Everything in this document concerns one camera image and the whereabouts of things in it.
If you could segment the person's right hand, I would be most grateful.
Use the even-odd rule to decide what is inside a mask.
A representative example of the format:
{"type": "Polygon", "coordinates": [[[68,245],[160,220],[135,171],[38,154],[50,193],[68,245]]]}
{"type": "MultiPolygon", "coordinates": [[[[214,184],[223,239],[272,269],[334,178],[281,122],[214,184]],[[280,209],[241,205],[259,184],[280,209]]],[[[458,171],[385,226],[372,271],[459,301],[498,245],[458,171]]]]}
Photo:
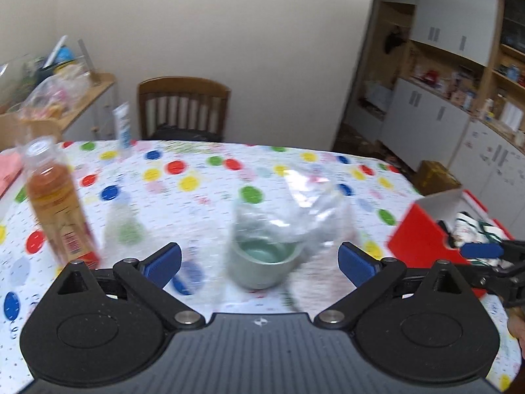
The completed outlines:
{"type": "Polygon", "coordinates": [[[521,349],[521,356],[525,359],[525,316],[522,308],[512,308],[506,310],[509,333],[518,340],[521,349]]]}

